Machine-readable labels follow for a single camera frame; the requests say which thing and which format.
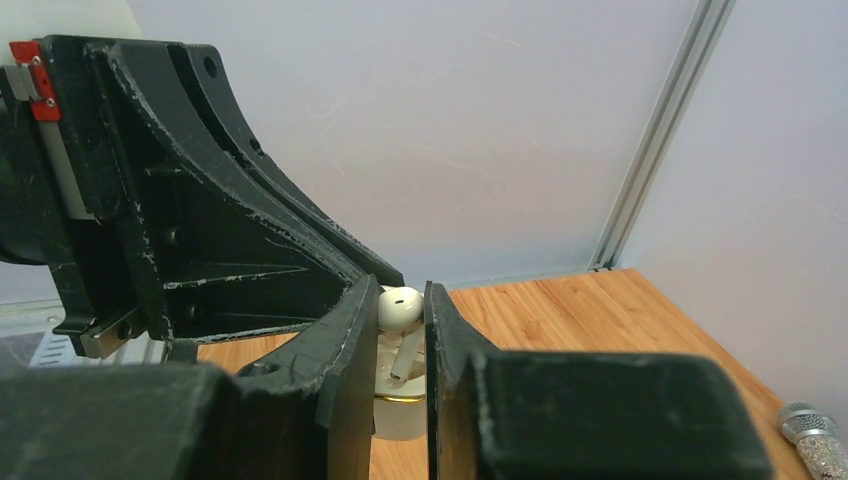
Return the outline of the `white earbud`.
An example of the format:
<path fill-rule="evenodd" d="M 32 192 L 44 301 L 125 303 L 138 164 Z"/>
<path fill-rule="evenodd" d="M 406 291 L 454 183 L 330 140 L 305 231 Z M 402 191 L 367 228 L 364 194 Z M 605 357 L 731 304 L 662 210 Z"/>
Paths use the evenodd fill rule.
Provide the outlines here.
<path fill-rule="evenodd" d="M 378 326 L 388 333 L 400 334 L 401 341 L 389 375 L 406 382 L 416 361 L 424 335 L 423 294 L 408 286 L 386 287 L 378 298 Z"/>

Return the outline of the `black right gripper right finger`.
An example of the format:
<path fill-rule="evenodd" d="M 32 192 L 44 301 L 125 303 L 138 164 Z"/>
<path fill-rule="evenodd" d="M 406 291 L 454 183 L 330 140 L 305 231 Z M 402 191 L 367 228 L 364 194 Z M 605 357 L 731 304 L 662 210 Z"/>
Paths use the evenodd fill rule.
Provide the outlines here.
<path fill-rule="evenodd" d="M 433 479 L 769 479 L 730 376 L 676 353 L 503 350 L 428 282 Z"/>

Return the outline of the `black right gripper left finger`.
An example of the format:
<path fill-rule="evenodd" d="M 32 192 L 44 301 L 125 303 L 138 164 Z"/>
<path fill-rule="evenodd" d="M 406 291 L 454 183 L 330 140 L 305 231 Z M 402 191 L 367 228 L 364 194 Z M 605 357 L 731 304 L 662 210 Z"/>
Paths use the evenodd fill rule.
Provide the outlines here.
<path fill-rule="evenodd" d="M 365 479 L 379 286 L 237 374 L 209 364 L 1 375 L 5 479 Z"/>

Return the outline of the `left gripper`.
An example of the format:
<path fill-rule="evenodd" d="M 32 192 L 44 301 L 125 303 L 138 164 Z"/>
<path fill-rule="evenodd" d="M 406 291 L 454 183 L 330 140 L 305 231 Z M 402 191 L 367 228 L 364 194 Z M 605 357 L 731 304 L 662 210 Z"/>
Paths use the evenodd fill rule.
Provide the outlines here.
<path fill-rule="evenodd" d="M 77 355 L 298 331 L 365 276 L 364 246 L 263 150 L 214 47 L 1 49 L 1 255 L 49 269 Z"/>

